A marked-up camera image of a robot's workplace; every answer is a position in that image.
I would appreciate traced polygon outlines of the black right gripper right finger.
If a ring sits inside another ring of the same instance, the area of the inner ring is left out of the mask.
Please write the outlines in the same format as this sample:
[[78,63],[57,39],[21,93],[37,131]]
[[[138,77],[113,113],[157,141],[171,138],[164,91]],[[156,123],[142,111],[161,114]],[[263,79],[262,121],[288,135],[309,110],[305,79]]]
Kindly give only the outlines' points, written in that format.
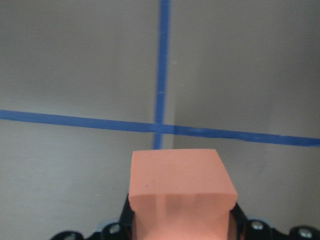
[[238,203],[230,211],[229,218],[229,236],[230,237],[243,237],[244,230],[247,223],[247,216]]

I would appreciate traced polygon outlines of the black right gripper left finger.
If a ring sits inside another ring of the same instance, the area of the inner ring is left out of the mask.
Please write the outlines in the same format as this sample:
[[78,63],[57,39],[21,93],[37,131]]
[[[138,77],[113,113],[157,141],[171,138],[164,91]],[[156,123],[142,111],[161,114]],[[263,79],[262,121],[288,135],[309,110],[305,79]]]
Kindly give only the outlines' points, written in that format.
[[129,195],[127,195],[124,201],[124,205],[123,205],[120,217],[119,217],[119,223],[130,235],[132,235],[133,233],[134,216],[135,216],[135,213],[131,209],[130,202],[129,202]]

